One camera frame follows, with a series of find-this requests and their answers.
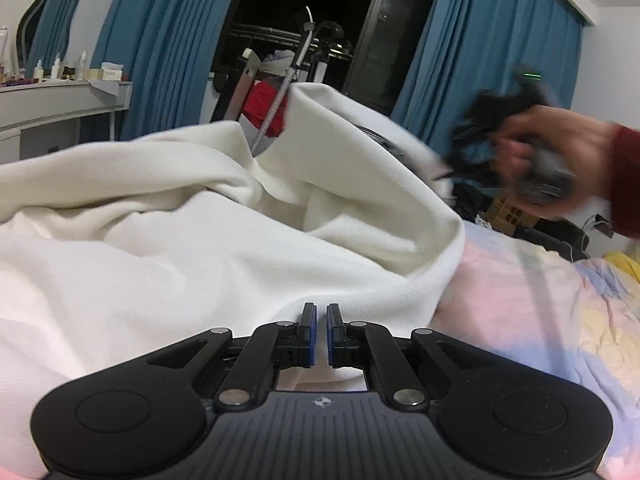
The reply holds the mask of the person right hand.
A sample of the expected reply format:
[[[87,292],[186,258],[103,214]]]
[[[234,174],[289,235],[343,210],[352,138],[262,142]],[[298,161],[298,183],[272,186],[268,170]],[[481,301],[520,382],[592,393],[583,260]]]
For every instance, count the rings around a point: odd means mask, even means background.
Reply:
[[[508,185],[529,173],[534,154],[550,151],[573,175],[570,194],[539,206],[518,200],[534,216],[554,219],[585,206],[593,198],[607,200],[611,184],[611,156],[618,125],[564,108],[534,106],[510,116],[495,133],[496,168]]]

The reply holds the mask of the dark red sleeve forearm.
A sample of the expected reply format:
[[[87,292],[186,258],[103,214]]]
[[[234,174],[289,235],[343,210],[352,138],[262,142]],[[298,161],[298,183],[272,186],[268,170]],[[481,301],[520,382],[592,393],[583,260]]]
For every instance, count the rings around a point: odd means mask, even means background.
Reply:
[[[639,158],[638,131],[617,126],[611,148],[608,201],[614,231],[634,240],[640,233]]]

